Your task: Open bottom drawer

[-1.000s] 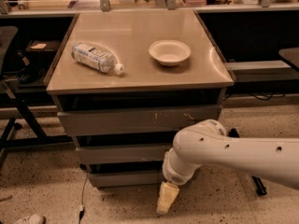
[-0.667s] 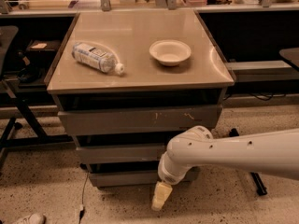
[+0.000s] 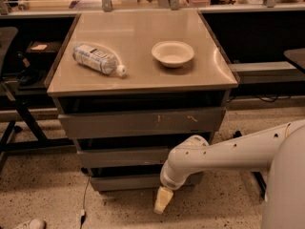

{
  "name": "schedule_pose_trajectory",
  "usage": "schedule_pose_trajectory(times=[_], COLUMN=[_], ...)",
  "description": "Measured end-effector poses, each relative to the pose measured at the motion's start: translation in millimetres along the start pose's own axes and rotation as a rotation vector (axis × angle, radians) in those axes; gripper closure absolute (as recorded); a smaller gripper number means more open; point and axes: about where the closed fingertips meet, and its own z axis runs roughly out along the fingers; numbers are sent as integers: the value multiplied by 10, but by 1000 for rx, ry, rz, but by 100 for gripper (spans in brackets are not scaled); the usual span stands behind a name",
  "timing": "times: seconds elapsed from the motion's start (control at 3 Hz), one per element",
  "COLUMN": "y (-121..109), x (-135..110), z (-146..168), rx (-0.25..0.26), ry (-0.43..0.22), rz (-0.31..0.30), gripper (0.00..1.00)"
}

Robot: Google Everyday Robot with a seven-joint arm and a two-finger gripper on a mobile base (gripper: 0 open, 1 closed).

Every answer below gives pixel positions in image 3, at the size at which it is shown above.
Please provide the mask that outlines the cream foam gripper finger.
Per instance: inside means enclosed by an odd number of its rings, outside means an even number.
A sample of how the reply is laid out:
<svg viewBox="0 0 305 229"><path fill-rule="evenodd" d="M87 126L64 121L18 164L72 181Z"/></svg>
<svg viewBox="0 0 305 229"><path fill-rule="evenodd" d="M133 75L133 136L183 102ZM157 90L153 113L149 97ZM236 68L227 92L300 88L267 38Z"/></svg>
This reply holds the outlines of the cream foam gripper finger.
<svg viewBox="0 0 305 229"><path fill-rule="evenodd" d="M154 203L154 211L156 214L162 214L173 198L173 190L167 187L160 187L157 191Z"/></svg>

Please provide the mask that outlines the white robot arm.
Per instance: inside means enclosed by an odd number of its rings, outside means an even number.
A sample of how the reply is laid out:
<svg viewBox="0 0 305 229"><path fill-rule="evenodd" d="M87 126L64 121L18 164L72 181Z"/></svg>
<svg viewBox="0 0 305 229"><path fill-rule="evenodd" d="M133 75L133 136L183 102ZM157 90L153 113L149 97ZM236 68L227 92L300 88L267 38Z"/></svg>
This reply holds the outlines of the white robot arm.
<svg viewBox="0 0 305 229"><path fill-rule="evenodd" d="M205 170L268 171L261 229L305 228L305 120L211 145L192 135L174 147L161 173L154 211L163 213L186 179Z"/></svg>

